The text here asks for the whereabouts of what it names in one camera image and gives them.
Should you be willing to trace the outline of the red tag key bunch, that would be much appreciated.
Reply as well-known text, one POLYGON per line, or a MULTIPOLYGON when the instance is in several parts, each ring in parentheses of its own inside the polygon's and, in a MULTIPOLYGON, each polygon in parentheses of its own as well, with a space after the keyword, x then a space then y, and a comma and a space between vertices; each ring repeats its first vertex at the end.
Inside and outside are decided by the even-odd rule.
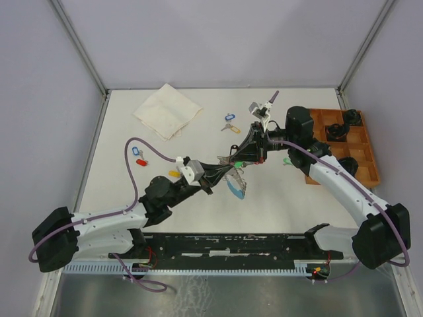
MULTIPOLYGON (((229 157, 217 156, 217 159, 219 160, 219 164, 230 164, 233 167, 234 167, 235 162, 244 162, 244 161, 233 161, 233 162, 231 162, 229 160, 229 157)), ((245 167, 250 166, 250 165, 258 165, 259 164, 259 162, 244 162, 244 163, 245 163, 245 167)))

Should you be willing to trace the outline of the black tag key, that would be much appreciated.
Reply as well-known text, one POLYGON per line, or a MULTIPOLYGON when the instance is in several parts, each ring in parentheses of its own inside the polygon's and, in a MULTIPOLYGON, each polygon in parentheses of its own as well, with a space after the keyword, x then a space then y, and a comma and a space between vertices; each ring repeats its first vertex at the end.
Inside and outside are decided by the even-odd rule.
POLYGON ((239 150, 238 145, 232 145, 231 148, 230 148, 229 156, 232 157, 233 155, 236 155, 238 150, 239 150))

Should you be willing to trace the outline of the blue handled key organiser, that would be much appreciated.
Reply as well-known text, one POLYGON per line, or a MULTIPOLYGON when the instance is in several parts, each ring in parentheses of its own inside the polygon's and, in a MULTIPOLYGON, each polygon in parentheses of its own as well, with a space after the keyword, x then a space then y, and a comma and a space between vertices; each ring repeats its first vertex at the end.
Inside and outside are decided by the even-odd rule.
POLYGON ((234 196, 238 199, 245 198, 247 182, 243 178, 242 170, 232 168, 225 174, 224 180, 227 182, 227 186, 234 196))

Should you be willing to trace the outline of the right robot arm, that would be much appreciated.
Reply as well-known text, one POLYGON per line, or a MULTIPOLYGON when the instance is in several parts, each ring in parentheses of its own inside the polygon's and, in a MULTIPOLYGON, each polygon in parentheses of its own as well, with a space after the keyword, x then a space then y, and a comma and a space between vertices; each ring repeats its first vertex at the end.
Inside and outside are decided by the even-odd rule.
POLYGON ((326 251, 353 254, 369 269, 384 263, 406 267, 410 263, 410 216, 407 208, 391 205, 355 179, 331 153, 327 143, 314 136, 314 121, 308 108, 293 106, 286 114, 285 126, 269 129, 270 103, 249 106, 257 120, 245 140, 230 155, 229 162, 261 164, 270 151, 287 150, 294 167, 326 188, 349 212, 357 229, 332 225, 317 227, 303 242, 310 258, 326 251))

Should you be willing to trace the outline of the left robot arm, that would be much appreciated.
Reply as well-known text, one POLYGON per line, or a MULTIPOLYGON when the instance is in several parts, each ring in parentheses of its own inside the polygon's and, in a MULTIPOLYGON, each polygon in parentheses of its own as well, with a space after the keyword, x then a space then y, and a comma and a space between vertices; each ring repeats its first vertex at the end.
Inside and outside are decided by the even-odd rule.
POLYGON ((178 169, 182 172, 179 180, 154 177, 144 195, 127 207, 85 215, 71 213, 67 207, 53 210, 32 232, 29 261, 48 273, 77 258, 112 253, 138 258, 146 250, 143 228, 162 223, 172 215, 173 207, 200 191, 211 195, 233 165, 191 160, 178 169))

